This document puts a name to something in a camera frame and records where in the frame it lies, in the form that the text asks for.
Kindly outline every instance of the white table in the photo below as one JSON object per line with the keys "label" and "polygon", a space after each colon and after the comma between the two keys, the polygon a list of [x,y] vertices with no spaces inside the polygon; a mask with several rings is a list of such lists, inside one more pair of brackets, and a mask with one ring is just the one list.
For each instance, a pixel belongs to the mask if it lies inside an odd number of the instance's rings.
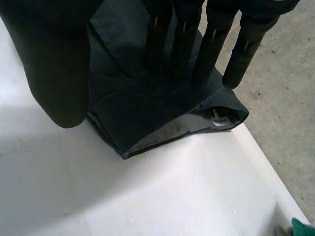
{"label": "white table", "polygon": [[58,128],[0,21],[1,236],[269,236],[292,217],[308,222],[244,125],[126,161],[86,121]]}

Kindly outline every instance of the white tag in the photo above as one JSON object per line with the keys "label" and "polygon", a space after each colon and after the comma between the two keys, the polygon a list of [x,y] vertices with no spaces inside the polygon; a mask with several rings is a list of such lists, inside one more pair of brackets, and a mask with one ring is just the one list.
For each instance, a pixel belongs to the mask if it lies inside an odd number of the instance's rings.
{"label": "white tag", "polygon": [[212,111],[215,114],[215,117],[211,117],[211,120],[215,126],[225,126],[232,123],[228,117],[219,117],[218,113],[214,109],[212,109]]}

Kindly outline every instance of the dark green fabric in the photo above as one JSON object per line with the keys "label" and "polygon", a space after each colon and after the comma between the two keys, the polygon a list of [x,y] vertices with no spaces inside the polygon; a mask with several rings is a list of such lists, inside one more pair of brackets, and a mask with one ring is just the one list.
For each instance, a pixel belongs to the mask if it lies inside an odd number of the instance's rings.
{"label": "dark green fabric", "polygon": [[[191,73],[202,40],[200,33],[189,63],[189,79],[170,78],[175,17],[166,40],[162,70],[157,73],[146,70],[143,52],[148,19],[140,0],[105,1],[91,19],[89,120],[103,140],[124,159],[194,133],[232,129],[248,116],[233,91],[223,88],[221,74],[216,69],[208,83],[192,84]],[[229,124],[219,124],[225,120],[215,120],[215,112],[220,118],[227,118]],[[201,128],[196,120],[208,122],[209,126]],[[169,127],[178,133],[167,136],[159,132],[173,123],[181,124]],[[154,133],[158,133],[158,139],[144,141]]]}
{"label": "dark green fabric", "polygon": [[315,236],[315,228],[305,225],[296,218],[292,218],[294,236]]}

